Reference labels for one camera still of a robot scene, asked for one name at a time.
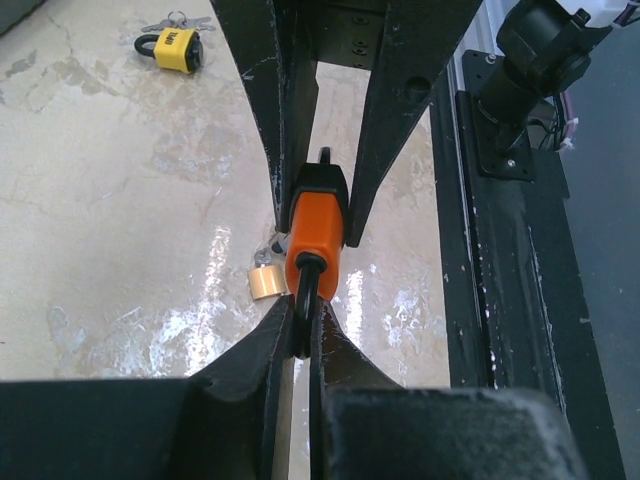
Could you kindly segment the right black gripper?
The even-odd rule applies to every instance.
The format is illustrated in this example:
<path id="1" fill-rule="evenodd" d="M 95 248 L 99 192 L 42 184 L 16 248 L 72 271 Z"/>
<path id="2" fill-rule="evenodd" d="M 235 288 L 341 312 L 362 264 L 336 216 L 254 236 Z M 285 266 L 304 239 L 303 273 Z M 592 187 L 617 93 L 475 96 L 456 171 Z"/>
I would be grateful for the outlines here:
<path id="1" fill-rule="evenodd" d="M 480 6 L 479 1 L 212 3 L 266 153 L 279 231 L 290 229 L 295 183 L 307 161 L 317 61 L 371 69 L 347 222 L 346 244 L 356 248 L 379 187 Z"/>

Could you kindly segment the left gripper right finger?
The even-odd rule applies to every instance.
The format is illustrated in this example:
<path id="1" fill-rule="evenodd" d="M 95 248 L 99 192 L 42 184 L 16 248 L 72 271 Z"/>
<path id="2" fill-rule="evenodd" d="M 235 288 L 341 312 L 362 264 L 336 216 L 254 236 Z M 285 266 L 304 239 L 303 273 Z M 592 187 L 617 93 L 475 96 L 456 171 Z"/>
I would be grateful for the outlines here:
<path id="1" fill-rule="evenodd" d="M 314 479 L 582 479 L 570 429 L 522 389 L 403 388 L 344 334 L 331 305 L 310 335 Z"/>

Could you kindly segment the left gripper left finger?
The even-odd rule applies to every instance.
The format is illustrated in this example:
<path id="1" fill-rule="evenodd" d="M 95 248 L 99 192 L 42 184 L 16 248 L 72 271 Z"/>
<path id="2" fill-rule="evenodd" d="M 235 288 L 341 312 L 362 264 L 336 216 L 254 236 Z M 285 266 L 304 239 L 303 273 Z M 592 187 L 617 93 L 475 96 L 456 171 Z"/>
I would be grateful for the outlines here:
<path id="1" fill-rule="evenodd" d="M 293 300 L 183 378 L 1 386 L 5 479 L 284 479 Z"/>

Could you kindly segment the small brass padlock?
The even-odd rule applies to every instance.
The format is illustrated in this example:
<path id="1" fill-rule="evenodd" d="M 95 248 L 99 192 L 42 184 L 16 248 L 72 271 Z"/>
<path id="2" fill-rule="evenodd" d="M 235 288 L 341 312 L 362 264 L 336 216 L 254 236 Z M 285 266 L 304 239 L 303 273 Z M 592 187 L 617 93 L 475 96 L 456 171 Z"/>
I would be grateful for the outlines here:
<path id="1" fill-rule="evenodd" d="M 248 282 L 254 300 L 279 296 L 287 292 L 280 265 L 263 265 L 251 269 L 248 272 Z"/>

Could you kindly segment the yellow padlock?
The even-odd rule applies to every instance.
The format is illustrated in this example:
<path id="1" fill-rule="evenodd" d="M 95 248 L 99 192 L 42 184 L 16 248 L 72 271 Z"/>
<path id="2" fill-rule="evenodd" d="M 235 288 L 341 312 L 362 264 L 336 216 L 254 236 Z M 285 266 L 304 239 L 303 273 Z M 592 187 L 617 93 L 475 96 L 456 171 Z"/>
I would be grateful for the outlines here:
<path id="1" fill-rule="evenodd" d="M 196 29 L 164 28 L 160 34 L 143 34 L 134 49 L 163 70 L 193 74 L 203 65 L 204 47 Z"/>

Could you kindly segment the yellow padlock keys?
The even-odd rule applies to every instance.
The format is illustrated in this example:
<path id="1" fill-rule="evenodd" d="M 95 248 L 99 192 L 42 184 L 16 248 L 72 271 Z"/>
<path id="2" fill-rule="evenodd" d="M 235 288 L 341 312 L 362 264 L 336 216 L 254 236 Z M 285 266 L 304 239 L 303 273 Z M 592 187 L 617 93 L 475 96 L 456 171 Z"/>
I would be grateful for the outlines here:
<path id="1" fill-rule="evenodd" d="M 171 11 L 165 19 L 158 23 L 142 27 L 141 31 L 143 33 L 160 32 L 165 28 L 195 29 L 197 31 L 216 30 L 216 27 L 212 24 L 212 18 L 209 16 L 190 18 L 182 11 Z"/>

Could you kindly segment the orange padlock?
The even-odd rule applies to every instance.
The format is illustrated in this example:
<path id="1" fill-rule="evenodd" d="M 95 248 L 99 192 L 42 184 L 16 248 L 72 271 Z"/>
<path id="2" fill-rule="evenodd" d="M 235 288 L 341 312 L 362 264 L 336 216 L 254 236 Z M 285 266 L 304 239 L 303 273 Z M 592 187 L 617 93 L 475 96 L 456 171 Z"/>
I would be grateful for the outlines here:
<path id="1" fill-rule="evenodd" d="M 323 147 L 316 163 L 302 166 L 290 211 L 285 276 L 295 300 L 294 352 L 300 359 L 311 354 L 318 302 L 331 300 L 337 290 L 347 208 L 344 174 Z"/>

